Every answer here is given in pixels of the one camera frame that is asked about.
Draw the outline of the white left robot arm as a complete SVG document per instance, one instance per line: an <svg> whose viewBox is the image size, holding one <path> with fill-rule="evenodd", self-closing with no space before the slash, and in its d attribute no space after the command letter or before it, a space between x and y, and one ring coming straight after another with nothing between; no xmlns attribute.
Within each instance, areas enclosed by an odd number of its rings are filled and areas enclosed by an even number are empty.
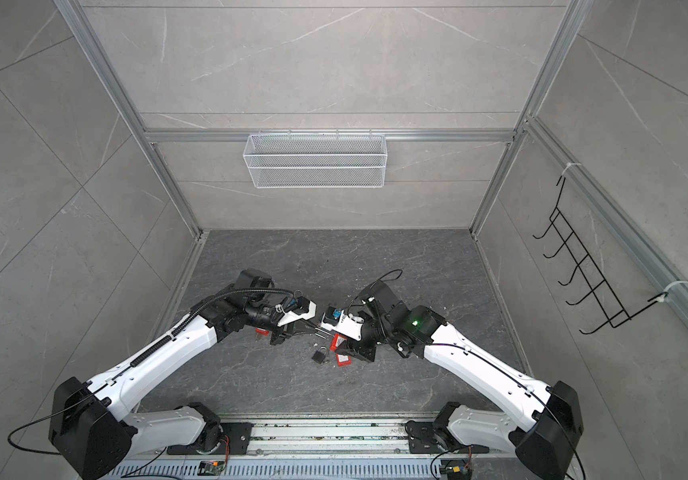
<svg viewBox="0 0 688 480"><path fill-rule="evenodd" d="M99 479L129 456L182 447L208 455L226 443L220 418L200 402L138 415L135 406L200 353L245 326L272 334L310 322L316 305L247 269L236 282L190 308L173 327L116 366L87 381L70 377L54 392L47 437L52 454L83 479Z"/></svg>

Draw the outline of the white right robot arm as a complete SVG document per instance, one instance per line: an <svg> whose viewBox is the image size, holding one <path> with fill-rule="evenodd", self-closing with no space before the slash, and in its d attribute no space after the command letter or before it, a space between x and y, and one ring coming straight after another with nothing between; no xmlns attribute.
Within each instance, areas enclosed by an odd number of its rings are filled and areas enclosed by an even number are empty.
<svg viewBox="0 0 688 480"><path fill-rule="evenodd" d="M330 308L323 324L343 337L341 355L372 362L377 347L388 345L403 358L416 356L445 369L500 409L499 416L483 420L459 402L448 403L433 424L447 451L480 446L512 452L541 479L567 479L580 461L584 425L573 387L509 366L431 308L408 307L383 279L364 287L347 307Z"/></svg>

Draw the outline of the small black padlock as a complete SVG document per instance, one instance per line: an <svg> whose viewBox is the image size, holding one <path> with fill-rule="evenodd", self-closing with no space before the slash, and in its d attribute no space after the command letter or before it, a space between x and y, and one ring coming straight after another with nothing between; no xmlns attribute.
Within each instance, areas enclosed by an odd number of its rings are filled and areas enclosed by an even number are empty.
<svg viewBox="0 0 688 480"><path fill-rule="evenodd" d="M319 365L330 362L330 350L325 346L318 346L312 355L312 360Z"/></svg>

